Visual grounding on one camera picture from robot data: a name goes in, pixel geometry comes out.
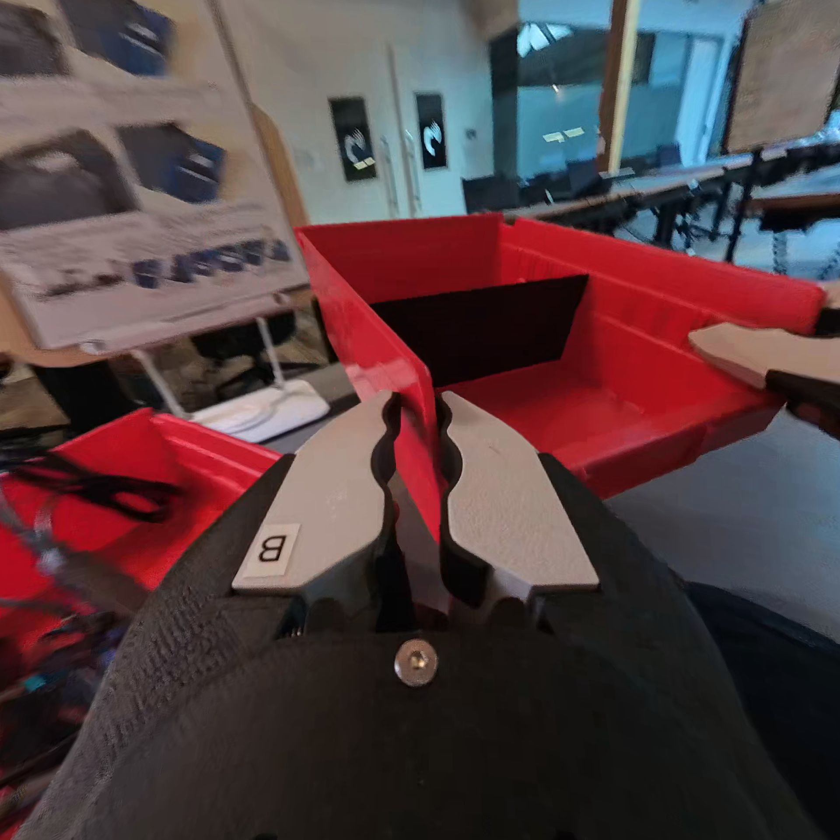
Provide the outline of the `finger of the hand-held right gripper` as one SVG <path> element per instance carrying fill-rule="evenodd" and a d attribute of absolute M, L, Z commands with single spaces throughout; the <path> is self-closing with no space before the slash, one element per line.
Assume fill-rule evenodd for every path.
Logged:
<path fill-rule="evenodd" d="M 709 364 L 784 400 L 805 421 L 839 419 L 839 337 L 720 323 L 689 333 L 689 344 Z"/>

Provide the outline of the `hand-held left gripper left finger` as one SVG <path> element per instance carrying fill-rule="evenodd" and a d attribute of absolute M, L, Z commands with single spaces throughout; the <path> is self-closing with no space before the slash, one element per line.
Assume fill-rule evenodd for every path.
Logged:
<path fill-rule="evenodd" d="M 403 629 L 403 553 L 389 483 L 400 395 L 378 392 L 336 416 L 288 470 L 232 581 L 237 595 L 336 601 L 377 631 Z"/>

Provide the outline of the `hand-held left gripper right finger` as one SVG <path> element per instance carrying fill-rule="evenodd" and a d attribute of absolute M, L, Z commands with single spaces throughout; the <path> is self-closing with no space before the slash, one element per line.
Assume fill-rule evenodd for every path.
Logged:
<path fill-rule="evenodd" d="M 445 483 L 439 565 L 447 591 L 471 611 L 596 592 L 599 576 L 540 452 L 455 392 L 438 394 L 436 408 Z"/>

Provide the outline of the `red plastic bin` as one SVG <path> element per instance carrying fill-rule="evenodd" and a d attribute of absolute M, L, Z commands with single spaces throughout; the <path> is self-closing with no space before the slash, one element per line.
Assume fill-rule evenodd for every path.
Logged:
<path fill-rule="evenodd" d="M 48 448 L 2 432 L 2 511 L 156 588 L 278 456 L 149 409 Z M 74 744 L 127 630 L 111 602 L 70 591 L 2 523 L 2 838 L 33 810 Z"/>

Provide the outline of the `red bin with black divider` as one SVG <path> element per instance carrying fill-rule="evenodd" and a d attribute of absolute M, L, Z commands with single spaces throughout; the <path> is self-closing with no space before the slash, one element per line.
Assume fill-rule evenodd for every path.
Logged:
<path fill-rule="evenodd" d="M 813 282 L 495 213 L 299 227 L 325 333 L 365 400 L 402 396 L 396 468 L 438 535 L 452 391 L 606 499 L 763 431 L 781 400 L 701 359 L 720 322 L 810 335 Z"/>

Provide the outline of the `long wooden desk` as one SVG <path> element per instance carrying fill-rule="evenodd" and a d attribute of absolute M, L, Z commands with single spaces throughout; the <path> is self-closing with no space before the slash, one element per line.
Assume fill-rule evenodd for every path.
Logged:
<path fill-rule="evenodd" d="M 630 220 L 641 211 L 717 196 L 724 187 L 742 184 L 751 171 L 753 154 L 726 155 L 705 164 L 666 167 L 629 178 L 597 196 L 502 212 L 506 224 L 535 221 L 571 228 L 604 230 Z M 760 184 L 783 180 L 800 169 L 820 169 L 838 162 L 838 143 L 793 148 L 774 147 L 759 153 Z"/>

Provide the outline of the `large whiteboard on stand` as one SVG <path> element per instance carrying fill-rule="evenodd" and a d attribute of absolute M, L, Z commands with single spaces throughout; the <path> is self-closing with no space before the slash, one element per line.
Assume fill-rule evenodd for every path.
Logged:
<path fill-rule="evenodd" d="M 813 158 L 838 87 L 839 2 L 761 2 L 744 18 L 722 148 L 746 154 L 742 194 L 724 257 L 732 263 L 758 188 Z"/>

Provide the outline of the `wooden pillar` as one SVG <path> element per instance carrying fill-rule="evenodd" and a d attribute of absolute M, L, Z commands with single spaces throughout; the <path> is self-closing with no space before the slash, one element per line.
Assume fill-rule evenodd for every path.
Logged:
<path fill-rule="evenodd" d="M 621 167 L 641 6 L 641 1 L 612 2 L 598 109 L 600 139 L 596 160 L 600 173 L 615 174 Z"/>

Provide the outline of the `poster sign on white stand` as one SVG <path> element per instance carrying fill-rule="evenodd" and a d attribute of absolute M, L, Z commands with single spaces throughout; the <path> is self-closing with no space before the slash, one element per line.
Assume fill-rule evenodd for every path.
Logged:
<path fill-rule="evenodd" d="M 307 270 L 235 35 L 241 2 L 2 2 L 2 352 L 128 355 L 170 413 L 251 444 L 322 420 L 270 321 Z M 256 328 L 267 384 L 185 411 L 152 350 Z"/>

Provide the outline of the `black wall poster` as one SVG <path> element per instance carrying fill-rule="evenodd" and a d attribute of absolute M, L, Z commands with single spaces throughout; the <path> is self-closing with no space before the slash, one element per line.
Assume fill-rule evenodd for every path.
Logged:
<path fill-rule="evenodd" d="M 448 148 L 443 96 L 438 92 L 416 92 L 414 98 L 423 170 L 446 169 Z"/>
<path fill-rule="evenodd" d="M 371 128 L 362 97 L 329 100 L 344 180 L 358 183 L 378 177 Z"/>

